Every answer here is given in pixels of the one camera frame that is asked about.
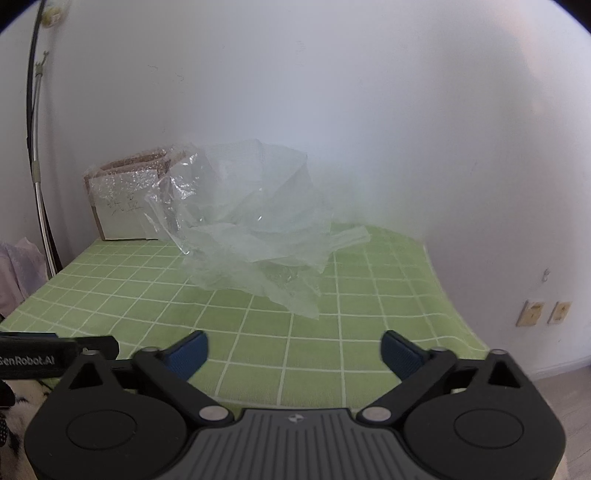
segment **electrical outlet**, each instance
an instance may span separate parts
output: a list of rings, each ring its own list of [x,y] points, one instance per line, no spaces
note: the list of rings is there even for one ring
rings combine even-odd
[[[517,320],[518,327],[533,327],[542,315],[543,301],[526,301]]]
[[[573,304],[571,301],[557,301],[554,305],[554,310],[550,314],[548,319],[548,325],[555,323],[562,323],[566,316],[569,314],[570,306]]]

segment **metal screw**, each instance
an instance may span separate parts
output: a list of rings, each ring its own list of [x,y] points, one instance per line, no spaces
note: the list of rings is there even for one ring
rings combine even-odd
[[[228,411],[221,405],[210,405],[199,410],[199,416],[203,420],[220,421],[228,416]]]
[[[361,415],[369,421],[386,421],[392,416],[392,412],[384,407],[368,407]]]

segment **crumpled plastic sheet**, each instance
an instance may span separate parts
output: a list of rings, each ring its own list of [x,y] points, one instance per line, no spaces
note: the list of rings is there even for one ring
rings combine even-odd
[[[186,155],[146,195],[146,216],[186,255],[195,285],[236,288],[318,318],[330,254],[370,236],[362,226],[331,231],[306,154],[256,140],[178,150]]]

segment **blue gripper pad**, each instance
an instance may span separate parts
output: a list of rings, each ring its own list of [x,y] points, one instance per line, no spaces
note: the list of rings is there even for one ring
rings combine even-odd
[[[207,360],[207,335],[193,332],[163,351],[163,362],[179,378],[188,380]]]
[[[428,352],[392,330],[384,333],[380,352],[382,362],[400,380],[406,380],[429,360]]]

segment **green tablecloth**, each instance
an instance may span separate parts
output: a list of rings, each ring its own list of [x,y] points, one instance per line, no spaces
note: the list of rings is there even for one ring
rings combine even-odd
[[[205,330],[209,360],[191,382],[234,410],[362,407],[398,383],[379,357],[386,329],[423,348],[440,345],[483,358],[488,349],[446,298],[423,246],[369,230],[369,244],[331,256],[320,320],[241,291],[191,285],[174,245],[97,241],[0,329],[113,334],[123,358]]]

